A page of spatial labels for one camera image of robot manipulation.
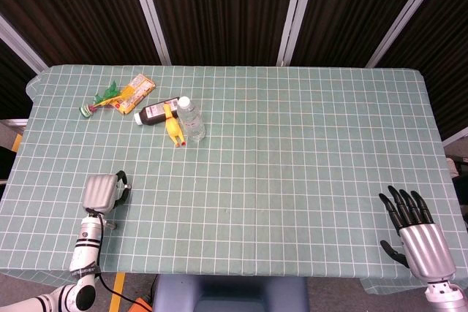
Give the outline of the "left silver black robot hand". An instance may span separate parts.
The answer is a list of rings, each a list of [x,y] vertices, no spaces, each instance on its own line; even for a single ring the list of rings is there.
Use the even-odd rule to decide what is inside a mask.
[[[107,214],[126,202],[131,189],[123,170],[116,174],[92,175],[86,182],[82,206],[88,213]]]

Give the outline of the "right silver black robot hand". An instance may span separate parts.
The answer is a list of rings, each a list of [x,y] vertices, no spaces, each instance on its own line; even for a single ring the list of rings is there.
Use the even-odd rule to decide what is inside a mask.
[[[388,186],[388,190],[392,199],[383,193],[379,194],[379,198],[395,227],[404,253],[399,253],[390,243],[381,240],[383,251],[423,282],[438,284],[450,280],[456,266],[445,236],[434,222],[425,200],[416,191],[398,190],[392,185]]]

